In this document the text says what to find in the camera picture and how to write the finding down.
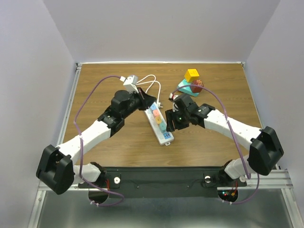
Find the white power strip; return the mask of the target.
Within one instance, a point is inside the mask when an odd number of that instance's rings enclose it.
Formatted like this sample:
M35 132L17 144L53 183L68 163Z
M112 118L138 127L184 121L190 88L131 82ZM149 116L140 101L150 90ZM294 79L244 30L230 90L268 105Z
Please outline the white power strip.
M167 123L159 110L156 102L154 102L148 109L144 111L150 126L160 145L170 145L174 140L172 133L166 130Z

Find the yellow charger plug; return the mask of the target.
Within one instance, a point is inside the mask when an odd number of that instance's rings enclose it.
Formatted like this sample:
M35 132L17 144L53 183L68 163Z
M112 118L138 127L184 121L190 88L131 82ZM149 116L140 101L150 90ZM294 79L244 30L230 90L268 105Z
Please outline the yellow charger plug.
M161 124L162 123L162 118L160 116L156 116L155 121L156 121L157 124Z

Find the blue charger plug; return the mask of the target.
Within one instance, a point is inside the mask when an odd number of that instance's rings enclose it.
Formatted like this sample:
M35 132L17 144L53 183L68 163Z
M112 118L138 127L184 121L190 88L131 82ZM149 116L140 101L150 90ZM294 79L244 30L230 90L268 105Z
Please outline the blue charger plug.
M157 106L155 103L150 106L150 111L153 112L154 110L157 110Z

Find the salmon charger plug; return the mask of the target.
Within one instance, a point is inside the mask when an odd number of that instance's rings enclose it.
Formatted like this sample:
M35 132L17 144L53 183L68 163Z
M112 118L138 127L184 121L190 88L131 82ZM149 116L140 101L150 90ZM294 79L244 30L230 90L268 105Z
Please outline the salmon charger plug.
M153 114L154 118L160 116L160 112L159 112L159 110L157 110L157 109L153 110L153 111L152 111L152 114Z

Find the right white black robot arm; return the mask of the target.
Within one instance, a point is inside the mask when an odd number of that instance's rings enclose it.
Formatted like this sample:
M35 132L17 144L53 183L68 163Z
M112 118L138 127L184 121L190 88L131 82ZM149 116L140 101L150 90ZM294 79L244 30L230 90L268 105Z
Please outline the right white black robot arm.
M211 105L197 105L188 94L170 94L169 100L173 106L165 112L168 132L197 125L214 130L232 139L237 147L248 150L248 155L230 160L220 168L218 179L223 185L253 173L267 176L284 155L275 130L269 126L261 129L244 124Z

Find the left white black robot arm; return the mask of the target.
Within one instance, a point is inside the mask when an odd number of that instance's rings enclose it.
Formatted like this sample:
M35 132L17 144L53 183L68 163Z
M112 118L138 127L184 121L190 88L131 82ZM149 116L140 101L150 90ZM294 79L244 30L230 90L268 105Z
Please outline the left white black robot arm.
M105 184L103 168L97 163L76 165L86 152L112 137L123 126L125 119L136 110L145 111L156 98L141 88L136 92L119 90L111 104L97 120L71 140L58 146L47 146L41 155L36 177L56 194L66 192L73 184L91 182L95 187Z

